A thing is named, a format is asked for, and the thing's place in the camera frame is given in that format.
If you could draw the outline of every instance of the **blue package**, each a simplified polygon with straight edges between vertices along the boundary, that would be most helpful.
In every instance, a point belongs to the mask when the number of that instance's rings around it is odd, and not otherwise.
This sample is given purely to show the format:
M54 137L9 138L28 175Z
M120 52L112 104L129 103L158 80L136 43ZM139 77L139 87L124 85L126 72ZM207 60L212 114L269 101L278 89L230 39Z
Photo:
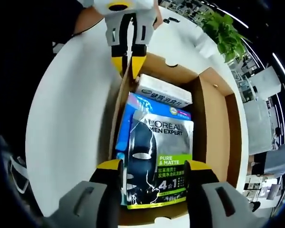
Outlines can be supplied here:
M116 142L116 159L123 160L123 187L122 187L122 205L127 205L126 189L128 189L129 184L126 183L127 180L127 163L128 163L128 144L130 138L130 128L132 124L132 119L134 112L140 110L145 113L157 114L161 116L166 116L179 120L191 120L190 113L182 111L180 109L170 107L166 104L159 103L157 101L151 100L144 96L129 93L119 129L117 142Z
M129 93L115 146L117 151L124 152L127 149L130 137L131 120L136 110L179 120L191 120L190 113L170 107L166 104L159 103L138 94Z

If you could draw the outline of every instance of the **cardboard box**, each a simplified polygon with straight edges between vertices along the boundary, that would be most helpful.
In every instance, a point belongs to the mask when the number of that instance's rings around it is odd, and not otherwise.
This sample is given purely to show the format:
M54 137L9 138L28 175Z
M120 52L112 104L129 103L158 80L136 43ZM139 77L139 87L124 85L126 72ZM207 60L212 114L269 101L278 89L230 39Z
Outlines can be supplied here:
M207 163L220 181L237 184L241 160L241 128L233 91L212 68L200 75L177 65L169 67L165 59L147 54L140 73L180 86L192 93L193 104L184 108L194 122L193 159ZM115 106L110 151L112 159L125 102L129 91L135 91L131 71L123 77ZM186 202L153 209L121 210L120 225L154 223L157 217L177 218L187 213Z

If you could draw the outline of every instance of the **person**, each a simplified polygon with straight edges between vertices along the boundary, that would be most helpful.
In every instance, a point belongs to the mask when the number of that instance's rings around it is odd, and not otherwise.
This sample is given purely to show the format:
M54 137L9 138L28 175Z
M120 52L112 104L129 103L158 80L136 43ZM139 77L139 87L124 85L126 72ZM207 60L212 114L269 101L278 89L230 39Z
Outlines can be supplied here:
M247 175L278 178L285 174L285 144L278 150L249 156Z
M157 0L157 20L162 24ZM13 154L25 159L25 134L35 91L54 54L52 43L65 44L103 15L77 0L4 1L3 73L0 74L0 134Z

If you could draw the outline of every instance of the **green label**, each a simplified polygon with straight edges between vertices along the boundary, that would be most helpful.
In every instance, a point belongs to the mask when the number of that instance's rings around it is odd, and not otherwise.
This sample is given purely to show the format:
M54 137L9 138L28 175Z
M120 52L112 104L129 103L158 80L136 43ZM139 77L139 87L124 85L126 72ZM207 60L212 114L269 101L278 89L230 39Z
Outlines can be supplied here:
M181 189L176 189L176 190L173 190L173 191L160 192L160 193L157 194L157 196L168 196L168 195L176 194L176 193L179 193L179 192L182 192L182 191L185 191L185 190L186 190L185 188L181 188Z
M192 160L192 155L159 155L157 160L157 166L183 165L186 160Z

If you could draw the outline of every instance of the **black sleeve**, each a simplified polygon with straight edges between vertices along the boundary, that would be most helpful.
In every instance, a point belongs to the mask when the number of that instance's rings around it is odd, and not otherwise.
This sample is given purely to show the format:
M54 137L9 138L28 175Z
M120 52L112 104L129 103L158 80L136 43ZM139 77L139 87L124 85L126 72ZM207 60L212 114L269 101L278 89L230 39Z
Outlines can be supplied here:
M77 0L39 0L40 24L53 42L66 43L84 7Z

